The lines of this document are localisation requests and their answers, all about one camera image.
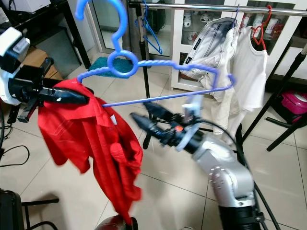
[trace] clothing rack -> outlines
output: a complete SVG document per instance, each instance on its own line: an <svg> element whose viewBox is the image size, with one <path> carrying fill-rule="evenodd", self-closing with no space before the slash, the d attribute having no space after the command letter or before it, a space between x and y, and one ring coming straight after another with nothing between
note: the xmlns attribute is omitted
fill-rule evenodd
<svg viewBox="0 0 307 230"><path fill-rule="evenodd" d="M142 8L148 7L148 9L166 9L166 10L193 10L193 11L218 11L218 12L243 12L243 13L269 13L270 9L267 7L249 7L249 6L224 6L224 5L202 5L202 4L165 4L165 3L147 3L146 5L143 2L139 1L129 1L128 6L130 8L136 9L136 14L138 18L138 25L139 25L139 34L140 34L140 51L141 51L141 57L142 60L146 60L146 49L145 49L145 40L143 38L143 27L142 27ZM300 17L307 17L307 11L304 10L291 10L291 9L281 9L281 8L272 8L271 9L272 14L275 15L285 15L285 16L300 16ZM287 74L284 76L282 82L280 85L276 88L275 92L272 94L270 99L267 101L267 103L264 105L263 109L260 111L252 125L249 127L248 131L245 133L245 135L242 137L242 126L240 125L237 132L236 132L236 139L238 142L238 145L243 149L243 142L247 138L247 136L251 133L252 129L256 126L256 124L259 122L259 120L262 118L264 113L267 111L267 109L271 106L273 100L278 96L278 94L281 92L281 90L284 88L294 71L298 68L300 63L305 59L305 54L300 53L299 55L301 58L296 58L292 66L290 67ZM143 67L143 73L144 73L144 82L145 82L145 91L146 91L146 97L150 97L150 89L148 84L148 72L147 67ZM149 114L149 118L152 118L153 120L156 120L155 117L152 117L151 114ZM282 142L288 135L293 133L298 128L298 125L293 125L293 127L289 128L280 138L278 138L273 144L278 145L280 142ZM151 136L147 134L144 142L143 142L143 148L147 149L149 145L149 141L151 139Z"/></svg>

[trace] metal rail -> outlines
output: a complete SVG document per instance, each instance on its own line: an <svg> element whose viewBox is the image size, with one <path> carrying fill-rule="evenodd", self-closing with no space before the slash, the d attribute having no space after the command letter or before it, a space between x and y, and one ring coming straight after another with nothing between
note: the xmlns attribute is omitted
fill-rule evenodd
<svg viewBox="0 0 307 230"><path fill-rule="evenodd" d="M136 8L138 6L145 8L145 4L142 2L129 2L129 7ZM164 4L164 3L147 3L149 9L166 9L166 10L191 10L191 11L224 11L224 12L236 12L237 6L224 6L224 5L202 5L202 4ZM268 13L269 9L266 7L250 7L240 6L239 12L243 13ZM272 14L286 15L286 16L301 16L307 17L307 11L303 10L291 10L272 8Z"/></svg>

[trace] red shirt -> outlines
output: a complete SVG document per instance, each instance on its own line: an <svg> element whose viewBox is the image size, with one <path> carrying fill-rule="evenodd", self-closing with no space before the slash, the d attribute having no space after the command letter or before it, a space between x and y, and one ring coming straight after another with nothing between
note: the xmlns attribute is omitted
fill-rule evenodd
<svg viewBox="0 0 307 230"><path fill-rule="evenodd" d="M96 98L76 79L55 87L67 88L89 97L88 104L44 102L38 110L38 126L57 165L69 159L81 173L94 160L94 175L115 210L131 224L128 211L140 200L141 189L133 182L141 171L142 149L128 124ZM116 125L111 120L115 117Z"/></svg>

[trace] red hanger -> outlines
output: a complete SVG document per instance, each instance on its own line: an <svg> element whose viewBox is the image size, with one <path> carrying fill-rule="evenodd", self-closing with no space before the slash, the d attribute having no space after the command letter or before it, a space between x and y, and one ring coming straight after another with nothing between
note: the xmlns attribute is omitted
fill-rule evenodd
<svg viewBox="0 0 307 230"><path fill-rule="evenodd" d="M267 7L269 8L269 16L268 16L267 20L265 22L263 22L261 25L257 26L256 28L252 27L252 29L254 31L254 33L253 33L254 41L256 42L257 45L262 44L264 50L266 50L266 47L265 47L264 40L263 40L263 26L266 25L269 22L271 15L272 15L272 6L268 5ZM258 28L260 28L260 32L261 32L261 36L260 36L259 40L257 40L255 38L255 33L258 30Z"/></svg>

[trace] blue mat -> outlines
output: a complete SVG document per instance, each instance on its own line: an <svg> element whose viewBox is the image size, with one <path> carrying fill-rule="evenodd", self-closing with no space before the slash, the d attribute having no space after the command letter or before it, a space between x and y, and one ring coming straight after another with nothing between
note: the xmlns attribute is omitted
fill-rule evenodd
<svg viewBox="0 0 307 230"><path fill-rule="evenodd" d="M93 69L97 69L97 68L101 68L101 67L106 67L107 66L106 61L107 61L107 57L99 57L94 62L94 64L92 64L92 66L88 69L88 71L93 70ZM118 70L119 72L123 72L123 73L129 72L130 70L132 70L132 67L133 67L133 65L131 64L131 62L129 60L121 59L121 58L114 59L113 65L114 65L116 70ZM100 73L98 75L104 76L104 77L118 78L118 76L114 75L110 71Z"/></svg>

